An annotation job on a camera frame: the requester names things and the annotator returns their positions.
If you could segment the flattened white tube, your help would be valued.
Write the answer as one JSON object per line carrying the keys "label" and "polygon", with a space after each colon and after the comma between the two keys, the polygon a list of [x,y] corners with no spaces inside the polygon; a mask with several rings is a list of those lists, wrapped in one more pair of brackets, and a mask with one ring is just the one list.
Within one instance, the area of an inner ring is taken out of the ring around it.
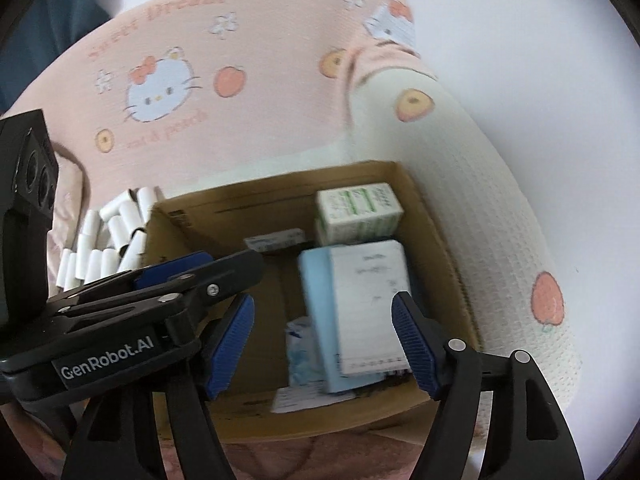
{"label": "flattened white tube", "polygon": [[113,275],[119,268],[119,252],[115,248],[105,248],[100,263],[100,278]]}

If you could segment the blue white plastic pouch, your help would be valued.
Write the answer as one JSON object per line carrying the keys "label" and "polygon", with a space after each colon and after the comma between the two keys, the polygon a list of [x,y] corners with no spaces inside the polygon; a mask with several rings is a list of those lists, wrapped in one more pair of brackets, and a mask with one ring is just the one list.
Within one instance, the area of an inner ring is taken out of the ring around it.
{"label": "blue white plastic pouch", "polygon": [[311,319],[301,316],[285,327],[288,384],[300,387],[324,381],[324,370]]}

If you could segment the long white nested tube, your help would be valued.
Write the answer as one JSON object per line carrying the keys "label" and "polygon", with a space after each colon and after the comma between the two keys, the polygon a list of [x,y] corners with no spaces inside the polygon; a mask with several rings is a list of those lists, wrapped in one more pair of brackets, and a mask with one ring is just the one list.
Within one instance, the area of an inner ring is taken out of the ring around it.
{"label": "long white nested tube", "polygon": [[84,220],[81,222],[76,245],[76,274],[82,280],[85,278],[90,252],[96,248],[100,226],[101,218],[99,213],[94,209],[88,209]]}

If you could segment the white tube top horizontal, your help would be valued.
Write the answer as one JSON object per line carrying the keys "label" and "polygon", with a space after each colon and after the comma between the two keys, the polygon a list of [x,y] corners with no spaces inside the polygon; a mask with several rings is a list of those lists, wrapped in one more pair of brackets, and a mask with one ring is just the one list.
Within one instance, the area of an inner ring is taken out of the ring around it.
{"label": "white tube top horizontal", "polygon": [[145,226],[151,218],[151,210],[157,202],[155,188],[144,186],[137,190],[137,203],[142,224]]}

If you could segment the green white carton box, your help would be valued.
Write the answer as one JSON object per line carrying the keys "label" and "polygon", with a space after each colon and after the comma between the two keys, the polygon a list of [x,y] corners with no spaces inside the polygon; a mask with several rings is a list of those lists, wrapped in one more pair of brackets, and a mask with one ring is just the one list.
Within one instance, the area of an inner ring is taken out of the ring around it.
{"label": "green white carton box", "polygon": [[319,191],[316,206],[316,228],[322,245],[390,237],[404,214],[404,208],[386,182]]}

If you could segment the white tube under box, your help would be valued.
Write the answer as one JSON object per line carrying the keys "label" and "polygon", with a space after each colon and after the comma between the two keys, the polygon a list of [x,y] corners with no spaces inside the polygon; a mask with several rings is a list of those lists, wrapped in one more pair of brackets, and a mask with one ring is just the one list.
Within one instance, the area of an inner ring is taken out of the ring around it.
{"label": "white tube under box", "polygon": [[119,214],[116,214],[116,216],[113,216],[107,221],[106,225],[108,232],[111,234],[114,248],[118,251],[119,255],[122,255],[126,252],[131,240],[124,220],[122,220]]}

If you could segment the white paper box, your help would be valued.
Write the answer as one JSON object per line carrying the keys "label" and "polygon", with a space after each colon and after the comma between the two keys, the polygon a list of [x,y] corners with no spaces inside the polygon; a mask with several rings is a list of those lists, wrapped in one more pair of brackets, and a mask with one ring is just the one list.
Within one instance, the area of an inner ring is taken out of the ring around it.
{"label": "white paper box", "polygon": [[341,372],[345,376],[408,370],[392,322],[392,301],[410,290],[404,248],[396,240],[329,251]]}

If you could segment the brown cardboard box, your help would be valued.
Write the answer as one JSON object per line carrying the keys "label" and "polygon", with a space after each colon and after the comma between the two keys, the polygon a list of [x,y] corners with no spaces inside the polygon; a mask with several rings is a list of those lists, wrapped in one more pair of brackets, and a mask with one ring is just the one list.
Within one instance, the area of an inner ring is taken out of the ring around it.
{"label": "brown cardboard box", "polygon": [[[427,312],[449,335],[477,347],[480,337],[458,271],[419,187],[398,162],[294,172],[163,200],[152,209],[144,261],[154,264],[199,250],[223,257],[245,249],[249,237],[290,229],[313,240],[318,191],[376,182],[388,183],[404,210],[396,236],[422,287]],[[278,388],[288,382],[285,325],[306,312],[298,254],[292,247],[266,255],[264,278],[250,289],[256,304],[254,327],[230,388],[208,406],[219,439],[266,442],[383,427],[397,424],[411,410],[432,418],[435,405],[428,395],[413,379],[399,377],[324,408],[271,411]]]}

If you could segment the white paper label sheet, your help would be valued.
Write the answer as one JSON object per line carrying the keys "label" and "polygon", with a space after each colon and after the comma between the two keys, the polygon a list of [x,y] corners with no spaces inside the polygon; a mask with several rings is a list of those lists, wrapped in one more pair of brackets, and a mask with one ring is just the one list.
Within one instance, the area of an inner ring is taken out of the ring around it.
{"label": "white paper label sheet", "polygon": [[295,413],[324,408],[325,406],[354,400],[355,398],[356,394],[353,391],[326,393],[320,384],[284,387],[278,389],[274,395],[271,411],[273,414]]}

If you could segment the white shipping label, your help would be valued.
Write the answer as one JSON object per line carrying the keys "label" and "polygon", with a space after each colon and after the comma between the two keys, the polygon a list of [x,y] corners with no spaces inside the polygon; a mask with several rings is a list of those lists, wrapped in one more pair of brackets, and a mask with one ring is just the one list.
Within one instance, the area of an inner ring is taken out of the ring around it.
{"label": "white shipping label", "polygon": [[299,228],[244,238],[246,247],[255,252],[277,252],[278,250],[304,244],[306,241],[306,233]]}

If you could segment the light blue flat box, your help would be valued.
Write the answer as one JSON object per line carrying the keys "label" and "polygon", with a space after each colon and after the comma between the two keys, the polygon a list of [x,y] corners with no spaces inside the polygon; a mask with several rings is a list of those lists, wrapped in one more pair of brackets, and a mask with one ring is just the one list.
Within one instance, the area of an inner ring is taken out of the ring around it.
{"label": "light blue flat box", "polygon": [[385,375],[381,373],[355,376],[342,374],[330,248],[305,250],[298,257],[298,268],[326,392],[342,393],[382,382]]}

